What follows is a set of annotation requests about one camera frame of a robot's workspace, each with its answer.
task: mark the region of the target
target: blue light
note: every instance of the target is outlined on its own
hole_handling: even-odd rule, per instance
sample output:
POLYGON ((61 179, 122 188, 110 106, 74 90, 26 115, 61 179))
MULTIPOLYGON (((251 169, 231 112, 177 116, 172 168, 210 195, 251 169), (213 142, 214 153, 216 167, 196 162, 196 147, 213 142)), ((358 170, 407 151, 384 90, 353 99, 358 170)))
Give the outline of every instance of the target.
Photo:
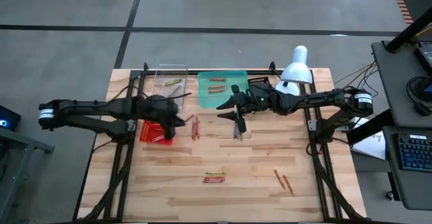
POLYGON ((0 119, 0 126, 6 127, 7 121, 0 119))

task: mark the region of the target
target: gray floor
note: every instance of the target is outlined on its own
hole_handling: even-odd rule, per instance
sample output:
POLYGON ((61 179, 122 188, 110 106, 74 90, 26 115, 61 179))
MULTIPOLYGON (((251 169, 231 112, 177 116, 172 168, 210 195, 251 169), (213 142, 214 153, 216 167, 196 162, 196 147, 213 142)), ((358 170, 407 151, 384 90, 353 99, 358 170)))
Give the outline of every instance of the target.
MULTIPOLYGON (((133 0, 0 0, 0 24, 125 26, 133 0)), ((141 0, 135 26, 399 31, 395 0, 141 0)), ((0 30, 0 103, 22 115, 20 133, 56 145, 37 154, 13 215, 31 223, 71 219, 94 134, 74 128, 42 131, 39 103, 103 99, 123 32, 0 30)), ((292 49, 309 49, 310 67, 330 67, 334 80, 373 61, 370 45, 388 37, 133 32, 122 68, 181 63, 188 67, 285 66, 292 49)), ((341 81, 344 86, 350 79, 341 81)), ((387 109, 379 74, 368 80, 387 109)), ((359 173, 368 216, 380 221, 426 223, 431 214, 388 202, 382 174, 359 173)))

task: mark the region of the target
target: desk lamp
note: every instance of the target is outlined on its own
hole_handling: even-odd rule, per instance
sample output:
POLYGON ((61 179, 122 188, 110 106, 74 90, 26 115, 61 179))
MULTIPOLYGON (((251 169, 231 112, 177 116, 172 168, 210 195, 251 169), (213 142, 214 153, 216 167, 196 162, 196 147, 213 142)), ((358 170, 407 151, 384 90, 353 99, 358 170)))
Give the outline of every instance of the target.
POLYGON ((294 49, 292 62, 282 72, 281 82, 276 85, 276 90, 298 96, 300 91, 295 83, 312 84, 312 74, 306 65, 307 57, 308 49, 305 46, 300 45, 294 49))

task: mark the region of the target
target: computer keyboard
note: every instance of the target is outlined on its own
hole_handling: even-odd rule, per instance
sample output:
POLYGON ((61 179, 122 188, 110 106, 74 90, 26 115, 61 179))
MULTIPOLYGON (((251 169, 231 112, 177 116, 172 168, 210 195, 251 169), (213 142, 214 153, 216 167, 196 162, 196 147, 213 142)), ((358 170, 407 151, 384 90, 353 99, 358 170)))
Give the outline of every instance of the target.
POLYGON ((401 169, 432 172, 432 136, 398 134, 398 143, 401 169))

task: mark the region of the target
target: lamp shade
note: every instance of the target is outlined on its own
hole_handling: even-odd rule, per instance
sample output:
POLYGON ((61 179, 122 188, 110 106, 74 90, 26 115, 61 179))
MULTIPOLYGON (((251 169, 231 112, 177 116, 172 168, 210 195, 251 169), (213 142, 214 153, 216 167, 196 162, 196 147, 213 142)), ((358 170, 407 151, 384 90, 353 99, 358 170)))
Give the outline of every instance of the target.
POLYGON ((312 74, 305 63, 294 62, 289 64, 282 72, 281 80, 284 82, 312 84, 312 74))
POLYGON ((293 94, 294 96, 300 95, 300 90, 298 89, 298 86, 292 82, 279 82, 276 85, 276 90, 285 94, 293 94))

